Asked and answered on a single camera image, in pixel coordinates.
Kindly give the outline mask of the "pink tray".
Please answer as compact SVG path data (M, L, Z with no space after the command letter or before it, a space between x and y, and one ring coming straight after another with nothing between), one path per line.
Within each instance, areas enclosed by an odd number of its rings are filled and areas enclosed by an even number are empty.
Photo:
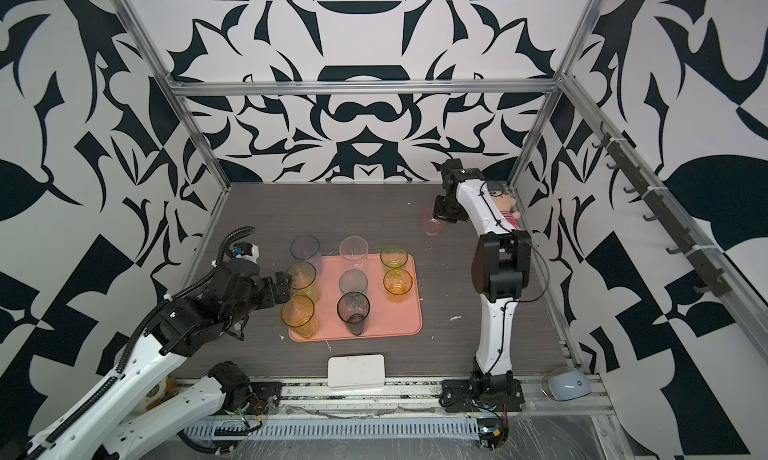
M416 264L409 256L405 270L411 275L413 285L401 301L395 302L387 294L383 278L384 267L379 255L369 255L363 272L368 280L366 296L370 301L370 313L361 335L353 335L337 314L337 303L342 297L339 280L349 264L340 256L323 258L323 272L319 277L321 297L315 307L316 331L311 338L304 338L294 330L287 335L295 342L340 341L363 338L384 338L415 335L422 329L420 292Z

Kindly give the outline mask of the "brown white plush toy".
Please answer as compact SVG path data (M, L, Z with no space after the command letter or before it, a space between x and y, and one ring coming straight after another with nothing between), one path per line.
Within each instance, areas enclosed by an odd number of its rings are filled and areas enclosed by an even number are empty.
M142 403L142 409L144 411L149 411L158 406L172 391L176 389L176 386L176 379L170 376L158 382L146 393Z

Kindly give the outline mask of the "yellow short glass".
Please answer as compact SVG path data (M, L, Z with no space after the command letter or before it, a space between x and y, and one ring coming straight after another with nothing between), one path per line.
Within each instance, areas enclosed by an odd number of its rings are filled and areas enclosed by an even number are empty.
M403 268L389 270L383 277L383 286L387 298L393 303L402 303L411 293L414 280Z

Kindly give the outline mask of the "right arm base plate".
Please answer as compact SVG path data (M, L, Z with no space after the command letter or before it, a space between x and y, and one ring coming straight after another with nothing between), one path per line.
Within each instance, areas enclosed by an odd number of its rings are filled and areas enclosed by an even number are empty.
M521 383L514 378L493 377L490 382L458 379L440 382L439 405L450 413L490 410L521 412L525 403Z

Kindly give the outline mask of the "grey white dish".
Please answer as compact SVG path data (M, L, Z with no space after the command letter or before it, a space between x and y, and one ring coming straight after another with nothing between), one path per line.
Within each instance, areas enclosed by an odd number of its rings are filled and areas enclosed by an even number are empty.
M560 367L545 375L540 387L547 398L566 402L586 397L592 393L587 376L580 370Z

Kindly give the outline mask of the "amber tall glass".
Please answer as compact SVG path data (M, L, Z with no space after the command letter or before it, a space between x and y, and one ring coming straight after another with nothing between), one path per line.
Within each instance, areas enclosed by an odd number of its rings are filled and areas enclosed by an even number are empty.
M280 312L283 324L303 339L312 339L319 330L318 314L313 300L297 295L285 303Z

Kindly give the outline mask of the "green small glass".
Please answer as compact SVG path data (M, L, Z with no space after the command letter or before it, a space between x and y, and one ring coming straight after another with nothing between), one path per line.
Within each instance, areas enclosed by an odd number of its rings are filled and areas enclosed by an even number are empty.
M401 245L387 245L380 253L380 261L384 272L389 272L393 269L402 269L406 266L408 260L409 253L406 248Z

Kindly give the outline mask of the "pink glass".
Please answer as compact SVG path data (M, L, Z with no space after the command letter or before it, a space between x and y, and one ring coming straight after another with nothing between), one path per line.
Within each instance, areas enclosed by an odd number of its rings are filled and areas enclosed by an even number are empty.
M445 228L446 222L434 217L434 211L432 206L424 208L421 215L421 225L423 232L430 237L436 237L442 233Z

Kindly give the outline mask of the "blue-purple glass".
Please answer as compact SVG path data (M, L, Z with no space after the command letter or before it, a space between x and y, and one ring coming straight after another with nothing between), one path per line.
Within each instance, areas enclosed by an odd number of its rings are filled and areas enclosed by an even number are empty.
M297 262L307 262L314 266L316 274L323 273L323 256L320 241L313 235L302 235L293 240L290 254Z

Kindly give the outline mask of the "dark grey glass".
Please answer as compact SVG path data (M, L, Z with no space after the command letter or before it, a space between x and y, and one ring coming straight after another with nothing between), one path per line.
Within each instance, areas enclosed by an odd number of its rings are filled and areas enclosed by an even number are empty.
M360 336L366 328L370 315L370 300L364 293L349 292L339 299L336 311L348 331L354 336Z

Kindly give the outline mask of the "yellow-green glass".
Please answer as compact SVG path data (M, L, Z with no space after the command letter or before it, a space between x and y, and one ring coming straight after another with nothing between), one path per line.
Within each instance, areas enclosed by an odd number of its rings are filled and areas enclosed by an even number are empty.
M305 296L312 302L321 299L321 289L317 280L317 270L309 262L296 262L287 269L291 277L290 290L293 296Z

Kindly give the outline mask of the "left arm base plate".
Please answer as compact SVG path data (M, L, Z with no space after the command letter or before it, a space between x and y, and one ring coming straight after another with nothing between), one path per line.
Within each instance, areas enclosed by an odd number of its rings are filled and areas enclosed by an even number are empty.
M281 401L283 383L279 381L257 381L249 386L242 412L246 415L263 415L277 408Z

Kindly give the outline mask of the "pink plush doll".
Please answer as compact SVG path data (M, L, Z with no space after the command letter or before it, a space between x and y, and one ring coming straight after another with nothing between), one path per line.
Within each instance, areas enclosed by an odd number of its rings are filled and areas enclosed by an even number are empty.
M500 212L504 220L511 225L511 229L519 230L521 214L517 209L516 199L503 184L495 181L489 181L486 184L486 190L496 209Z

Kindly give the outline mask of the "teal glass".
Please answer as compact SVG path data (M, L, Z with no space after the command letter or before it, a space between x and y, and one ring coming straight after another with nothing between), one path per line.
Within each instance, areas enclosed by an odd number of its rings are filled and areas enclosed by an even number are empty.
M368 277L363 271L348 270L341 275L338 286L342 295L350 293L366 295L368 289Z

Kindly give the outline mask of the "clear tall glass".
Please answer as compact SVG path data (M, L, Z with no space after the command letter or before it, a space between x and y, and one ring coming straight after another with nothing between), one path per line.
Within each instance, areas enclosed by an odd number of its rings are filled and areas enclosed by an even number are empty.
M363 270L369 254L369 244L363 237L350 236L340 243L339 254L348 269Z

